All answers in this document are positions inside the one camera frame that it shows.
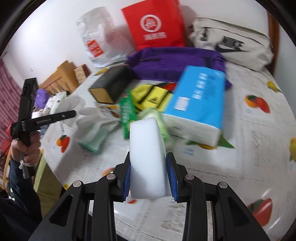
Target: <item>yellow pouch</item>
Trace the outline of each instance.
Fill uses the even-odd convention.
[[[150,84],[138,85],[132,89],[131,95],[137,113],[149,107],[163,112],[172,97],[169,90]]]

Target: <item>fruit pattern tablecloth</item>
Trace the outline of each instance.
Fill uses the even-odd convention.
[[[172,151],[178,163],[204,182],[227,182],[248,206],[272,241],[284,236],[296,218],[296,121],[293,113],[267,70],[259,73],[227,63],[227,79],[233,84],[225,92],[223,130],[217,147],[173,137]],[[86,107],[95,107],[88,92],[93,76],[73,93]],[[68,187],[75,180],[97,181],[122,163],[129,150],[117,127],[94,155],[77,144],[83,133],[73,126],[64,130],[50,125],[42,147],[49,167]],[[70,137],[64,153],[63,138]],[[208,237],[212,239],[211,208],[208,207]],[[115,203],[118,234],[128,240],[182,239],[185,204],[172,197]]]

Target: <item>hand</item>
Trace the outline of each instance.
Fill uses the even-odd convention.
[[[27,147],[20,140],[13,140],[11,142],[11,156],[15,161],[20,161],[20,153],[24,152],[25,156],[24,161],[33,165],[36,165],[39,161],[39,147],[40,143],[40,133],[36,132],[30,137],[31,145]]]

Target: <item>wall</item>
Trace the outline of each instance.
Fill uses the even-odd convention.
[[[10,73],[11,77],[16,81],[16,83],[22,88],[25,79],[20,75],[18,69],[16,68],[11,55],[9,52],[6,52],[3,57],[2,60],[8,70],[8,72]]]
[[[296,47],[285,30],[280,28],[279,55],[274,78],[296,116]]]
[[[87,11],[106,6],[115,26],[131,39],[120,9],[137,0],[47,0],[18,29],[8,52],[24,78],[43,82],[64,60],[87,64],[94,71],[78,34],[76,20]],[[255,0],[180,0],[186,27],[194,17],[216,16],[258,31],[268,32],[267,14]]]

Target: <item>pink curtain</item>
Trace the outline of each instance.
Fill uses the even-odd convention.
[[[5,130],[9,123],[17,121],[21,91],[0,59],[0,149],[8,139]]]

